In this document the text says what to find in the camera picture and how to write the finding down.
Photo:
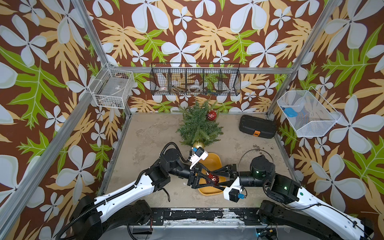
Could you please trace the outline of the red glitter ornament ball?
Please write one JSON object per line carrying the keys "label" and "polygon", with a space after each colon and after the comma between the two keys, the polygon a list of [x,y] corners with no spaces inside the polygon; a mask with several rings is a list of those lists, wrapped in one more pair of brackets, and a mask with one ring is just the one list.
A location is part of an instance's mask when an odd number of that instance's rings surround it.
{"label": "red glitter ornament ball", "polygon": [[213,174],[209,173],[208,177],[214,183],[215,186],[217,186],[218,183],[220,182],[220,178],[217,175],[213,175]]}

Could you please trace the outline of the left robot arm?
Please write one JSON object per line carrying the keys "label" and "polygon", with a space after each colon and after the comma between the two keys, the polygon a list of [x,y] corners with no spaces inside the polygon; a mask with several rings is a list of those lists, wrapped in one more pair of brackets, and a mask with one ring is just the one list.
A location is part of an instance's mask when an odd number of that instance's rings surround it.
{"label": "left robot arm", "polygon": [[214,187],[224,190],[221,183],[209,177],[210,170],[199,162],[207,157],[208,153],[203,148],[191,148],[190,157],[186,160],[176,143],[167,143],[159,158],[142,170],[134,182],[110,194],[81,199],[70,222],[59,230],[55,238],[64,240],[67,231],[72,230],[69,240],[98,240],[109,228],[113,215],[122,213],[123,208],[144,196],[164,190],[172,175],[187,179],[193,189]]}

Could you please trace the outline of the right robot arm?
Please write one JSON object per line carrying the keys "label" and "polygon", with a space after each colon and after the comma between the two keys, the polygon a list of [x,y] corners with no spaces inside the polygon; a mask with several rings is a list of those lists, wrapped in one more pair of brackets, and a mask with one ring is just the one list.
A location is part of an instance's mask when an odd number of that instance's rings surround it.
{"label": "right robot arm", "polygon": [[262,188],[274,203],[263,201],[259,213],[270,214],[273,221],[292,222],[298,228],[312,235],[318,234],[313,228],[305,228],[305,218],[314,220],[329,231],[333,231],[343,240],[369,240],[373,230],[370,222],[353,218],[313,196],[299,183],[277,174],[275,165],[264,155],[255,157],[250,164],[250,171],[239,172],[236,165],[227,165],[211,171],[210,175],[228,178],[227,182],[213,182],[216,188],[223,188],[226,200],[237,202],[245,198],[246,188]]}

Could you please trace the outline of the red patterned ornament ball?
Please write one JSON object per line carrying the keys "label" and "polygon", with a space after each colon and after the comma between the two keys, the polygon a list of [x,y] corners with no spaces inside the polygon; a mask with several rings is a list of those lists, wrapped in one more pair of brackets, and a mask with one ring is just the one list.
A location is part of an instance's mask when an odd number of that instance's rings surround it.
{"label": "red patterned ornament ball", "polygon": [[214,110],[210,110],[208,111],[208,113],[206,114],[206,119],[208,121],[215,121],[217,118],[217,113],[214,111]]}

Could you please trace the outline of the yellow plastic tray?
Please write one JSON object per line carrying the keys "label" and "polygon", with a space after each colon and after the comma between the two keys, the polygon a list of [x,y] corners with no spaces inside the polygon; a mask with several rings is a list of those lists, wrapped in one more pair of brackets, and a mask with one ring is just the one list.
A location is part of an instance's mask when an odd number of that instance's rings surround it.
{"label": "yellow plastic tray", "polygon": [[[200,160],[199,163],[203,164],[210,171],[218,170],[223,167],[220,157],[215,153],[209,153],[205,160]],[[198,189],[204,196],[214,196],[222,194],[223,191],[214,187],[204,187]]]}

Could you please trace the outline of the gold ornament ball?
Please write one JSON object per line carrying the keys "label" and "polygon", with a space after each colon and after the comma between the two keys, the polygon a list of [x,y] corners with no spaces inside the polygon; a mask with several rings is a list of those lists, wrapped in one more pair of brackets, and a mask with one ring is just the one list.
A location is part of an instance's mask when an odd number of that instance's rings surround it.
{"label": "gold ornament ball", "polygon": [[196,142],[194,142],[193,147],[196,148],[196,149],[198,149],[198,148],[203,148],[204,149],[205,148],[205,144],[202,141],[196,141]]}

